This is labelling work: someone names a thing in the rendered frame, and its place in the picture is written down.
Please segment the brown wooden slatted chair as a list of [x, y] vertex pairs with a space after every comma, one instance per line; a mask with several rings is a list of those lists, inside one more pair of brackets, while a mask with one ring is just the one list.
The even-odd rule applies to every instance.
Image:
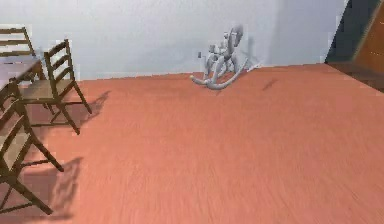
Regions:
[[35, 55], [25, 27], [0, 28], [0, 57]]
[[[34, 133], [15, 78], [9, 80], [7, 90], [14, 101], [0, 115], [0, 184], [8, 185], [8, 190], [0, 203], [0, 214], [36, 206], [45, 214], [51, 215], [53, 210], [31, 192], [19, 180], [19, 176], [25, 167], [44, 163], [51, 163], [60, 172], [63, 172], [64, 168]], [[45, 159], [25, 163], [25, 157], [32, 145], [45, 156]], [[12, 191], [18, 192], [28, 202], [5, 208]]]
[[76, 81], [69, 40], [64, 39], [45, 52], [44, 60], [48, 78], [34, 81], [23, 89], [21, 99], [26, 105], [54, 105], [58, 111], [53, 113], [49, 123], [35, 123], [32, 127], [69, 125], [79, 135], [80, 129], [66, 106], [82, 104], [89, 114], [92, 109]]

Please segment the grey rocking horse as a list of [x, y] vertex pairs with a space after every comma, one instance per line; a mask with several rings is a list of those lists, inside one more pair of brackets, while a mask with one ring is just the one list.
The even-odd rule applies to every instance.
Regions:
[[210, 45], [208, 56], [204, 61], [204, 72], [201, 78], [190, 76], [198, 85], [203, 85], [211, 90], [222, 90], [232, 84], [243, 71], [250, 72], [261, 68], [261, 63], [256, 63], [246, 68], [248, 58], [242, 65], [239, 64], [235, 49], [240, 45], [244, 34], [242, 24], [235, 25], [229, 32], [225, 32], [224, 40], [219, 44]]

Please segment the brown wooden table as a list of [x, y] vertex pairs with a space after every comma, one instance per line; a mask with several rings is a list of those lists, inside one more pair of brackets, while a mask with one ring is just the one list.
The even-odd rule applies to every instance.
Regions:
[[35, 56], [0, 57], [0, 90], [7, 86], [11, 78], [18, 82], [46, 79], [42, 62]]

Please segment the brown wooden room door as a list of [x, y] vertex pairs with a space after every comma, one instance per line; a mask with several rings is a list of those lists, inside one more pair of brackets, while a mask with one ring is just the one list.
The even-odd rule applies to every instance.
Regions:
[[384, 73], [384, 0], [380, 0], [355, 62], [376, 73]]

